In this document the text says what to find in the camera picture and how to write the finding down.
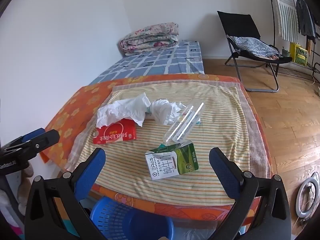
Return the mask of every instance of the chair backrest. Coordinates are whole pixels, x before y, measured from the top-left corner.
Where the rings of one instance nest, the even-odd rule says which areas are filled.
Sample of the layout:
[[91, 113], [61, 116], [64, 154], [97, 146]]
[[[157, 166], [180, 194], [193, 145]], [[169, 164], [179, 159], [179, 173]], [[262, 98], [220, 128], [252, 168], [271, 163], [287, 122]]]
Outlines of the chair backrest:
[[218, 11], [226, 35], [260, 39], [260, 33], [250, 14], [225, 13]]

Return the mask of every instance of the crumpled tissue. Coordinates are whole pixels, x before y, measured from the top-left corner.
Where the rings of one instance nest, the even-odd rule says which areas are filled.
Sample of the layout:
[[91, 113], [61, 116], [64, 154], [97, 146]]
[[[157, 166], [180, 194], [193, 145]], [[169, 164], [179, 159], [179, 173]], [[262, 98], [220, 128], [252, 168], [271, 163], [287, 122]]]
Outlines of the crumpled tissue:
[[158, 125], [173, 124], [179, 116], [179, 111], [185, 109], [181, 102], [170, 103], [167, 99], [158, 99], [150, 105], [150, 115], [147, 119], [155, 119]]
[[146, 93], [142, 93], [135, 98], [117, 100], [98, 109], [97, 128], [104, 125], [109, 126], [123, 118], [134, 120], [142, 127], [149, 106], [150, 101]]

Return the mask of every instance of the folded quilt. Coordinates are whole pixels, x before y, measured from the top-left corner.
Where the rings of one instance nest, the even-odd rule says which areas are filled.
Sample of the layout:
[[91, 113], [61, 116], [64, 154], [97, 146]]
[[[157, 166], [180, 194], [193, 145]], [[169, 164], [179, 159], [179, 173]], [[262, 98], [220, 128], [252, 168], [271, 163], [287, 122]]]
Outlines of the folded quilt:
[[139, 54], [174, 47], [178, 44], [178, 27], [173, 22], [145, 27], [125, 36], [120, 48], [126, 53]]
[[240, 50], [246, 50], [247, 52], [257, 56], [266, 57], [269, 59], [278, 59], [279, 53], [269, 47], [262, 41], [252, 37], [230, 37]]

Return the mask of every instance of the yellow box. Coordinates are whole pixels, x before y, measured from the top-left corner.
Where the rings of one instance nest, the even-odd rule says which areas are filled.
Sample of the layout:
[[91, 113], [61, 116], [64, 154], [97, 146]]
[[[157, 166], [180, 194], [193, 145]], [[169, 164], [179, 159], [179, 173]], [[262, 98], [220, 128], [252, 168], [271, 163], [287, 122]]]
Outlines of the yellow box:
[[308, 51], [302, 48], [299, 44], [290, 42], [290, 57], [292, 57], [292, 62], [297, 63], [302, 66], [307, 66], [308, 61]]

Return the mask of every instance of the green and white carton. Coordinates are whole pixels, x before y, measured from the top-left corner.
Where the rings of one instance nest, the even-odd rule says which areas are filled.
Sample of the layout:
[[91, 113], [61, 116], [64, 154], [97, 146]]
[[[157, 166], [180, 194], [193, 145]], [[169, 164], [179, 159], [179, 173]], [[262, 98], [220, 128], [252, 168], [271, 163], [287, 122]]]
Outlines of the green and white carton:
[[145, 156], [152, 180], [199, 169], [195, 147], [191, 141], [152, 149]]

